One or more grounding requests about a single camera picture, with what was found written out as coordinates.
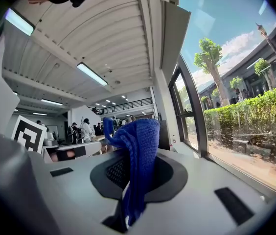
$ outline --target window frame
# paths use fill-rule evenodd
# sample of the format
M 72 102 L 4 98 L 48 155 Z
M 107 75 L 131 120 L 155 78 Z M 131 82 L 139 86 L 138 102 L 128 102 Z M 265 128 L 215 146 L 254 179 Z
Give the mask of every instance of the window frame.
M 188 93 L 189 102 L 191 105 L 191 111 L 186 113 L 184 113 L 184 110 L 180 101 L 180 97 L 175 85 L 175 82 L 179 77 L 179 75 L 182 76 L 182 79 L 186 87 L 186 91 Z M 181 55 L 179 56 L 176 69 L 174 70 L 174 73 L 172 75 L 171 81 L 169 82 L 168 88 L 171 93 L 171 97 L 174 105 L 176 121 L 177 121 L 181 141 L 184 142 L 186 145 L 190 146 L 192 149 L 194 149 L 200 157 L 206 157 L 207 156 L 206 121 L 204 118 L 203 109 L 199 99 L 197 87 L 195 86 L 192 75 L 188 70 L 188 67 Z M 194 118 L 198 148 L 193 147 L 191 143 L 185 138 L 185 135 L 187 133 L 187 127 L 185 124 L 186 117 Z

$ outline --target blue knitted fabric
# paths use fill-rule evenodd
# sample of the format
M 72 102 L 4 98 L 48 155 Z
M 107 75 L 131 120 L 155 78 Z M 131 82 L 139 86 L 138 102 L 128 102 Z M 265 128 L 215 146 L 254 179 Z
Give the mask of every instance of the blue knitted fabric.
M 144 210 L 144 195 L 152 183 L 160 124 L 155 119 L 139 119 L 120 127 L 111 138 L 110 122 L 109 118 L 103 119 L 105 137 L 111 145 L 127 148 L 130 153 L 130 185 L 123 206 L 128 224 L 132 225 Z

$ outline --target gray building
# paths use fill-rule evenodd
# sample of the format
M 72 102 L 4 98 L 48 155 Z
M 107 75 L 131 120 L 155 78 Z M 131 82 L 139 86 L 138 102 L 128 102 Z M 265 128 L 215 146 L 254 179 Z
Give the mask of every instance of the gray building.
M 268 35 L 268 38 L 276 48 L 276 27 L 270 35 Z M 259 94 L 263 94 L 272 87 L 270 82 L 268 82 L 267 76 L 258 76 L 254 71 L 254 65 L 259 58 L 263 58 L 269 63 L 268 69 L 272 69 L 274 75 L 272 79 L 275 80 L 274 82 L 276 84 L 276 53 L 268 42 L 263 40 L 247 57 L 222 76 L 223 83 L 228 91 L 230 103 L 236 103 L 239 100 L 239 95 L 243 99 L 255 97 Z M 230 87 L 230 81 L 235 77 L 243 79 L 242 86 L 239 88 L 241 93 L 238 93 L 239 91 Z M 208 97 L 208 100 L 203 103 L 204 109 L 221 106 L 220 98 L 218 96 L 212 96 L 212 92 L 215 89 L 216 85 L 213 83 L 199 92 L 200 98 L 203 96 Z

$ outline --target railing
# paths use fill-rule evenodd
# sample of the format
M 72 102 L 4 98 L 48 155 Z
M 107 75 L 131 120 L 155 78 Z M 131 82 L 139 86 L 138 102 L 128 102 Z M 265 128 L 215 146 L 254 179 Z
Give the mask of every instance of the railing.
M 125 103 L 125 104 L 119 104 L 119 105 L 115 105 L 115 106 L 110 106 L 104 109 L 99 110 L 99 115 L 103 115 L 103 114 L 107 114 L 107 113 L 114 113 L 114 112 L 120 112 L 120 111 L 124 111 L 127 109 L 131 109 L 131 108 L 136 108 L 136 107 L 140 107 L 140 106 L 145 106 L 145 105 L 149 105 L 152 104 L 152 98 L 145 98 L 142 100 L 137 100 L 134 102 L 129 102 L 129 103 Z

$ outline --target sky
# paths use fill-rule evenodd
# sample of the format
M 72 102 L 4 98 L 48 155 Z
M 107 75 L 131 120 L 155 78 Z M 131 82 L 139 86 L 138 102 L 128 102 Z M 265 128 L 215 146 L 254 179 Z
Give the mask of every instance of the sky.
M 210 74 L 193 64 L 200 39 L 207 37 L 222 46 L 223 75 L 264 40 L 255 23 L 268 34 L 276 27 L 276 13 L 265 0 L 179 0 L 179 7 L 191 12 L 181 53 L 199 92 L 213 83 Z

